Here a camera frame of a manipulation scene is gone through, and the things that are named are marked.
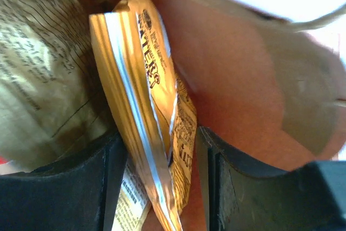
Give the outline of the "red brown paper bag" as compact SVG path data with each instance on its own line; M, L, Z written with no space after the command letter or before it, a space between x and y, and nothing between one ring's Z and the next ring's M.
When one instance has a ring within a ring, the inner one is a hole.
M100 13L121 0L98 0ZM345 143L345 69L307 30L232 0L152 0L176 75L206 127L249 156L285 171L333 161ZM182 230L208 230L196 154Z

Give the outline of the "orange wafer snack packet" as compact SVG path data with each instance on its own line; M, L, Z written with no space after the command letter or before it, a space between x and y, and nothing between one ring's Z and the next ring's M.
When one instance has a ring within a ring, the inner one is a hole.
M196 109L175 73L152 0L121 0L89 17L98 74L118 131L164 230L182 230Z

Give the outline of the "gold foil snack bag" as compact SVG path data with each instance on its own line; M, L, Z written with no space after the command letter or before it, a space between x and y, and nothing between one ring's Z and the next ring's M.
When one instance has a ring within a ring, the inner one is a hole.
M1 0L1 158L31 171L113 124L92 52L96 0Z

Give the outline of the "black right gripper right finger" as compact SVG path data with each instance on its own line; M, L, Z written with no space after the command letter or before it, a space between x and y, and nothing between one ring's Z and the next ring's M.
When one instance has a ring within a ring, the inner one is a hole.
M345 230L345 162L293 171L263 163L206 127L196 154L208 230Z

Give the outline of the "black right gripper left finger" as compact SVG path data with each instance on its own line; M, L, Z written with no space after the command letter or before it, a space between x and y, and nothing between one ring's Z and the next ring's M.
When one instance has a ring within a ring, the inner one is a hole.
M108 132L60 161L1 176L1 230L111 230L127 150Z

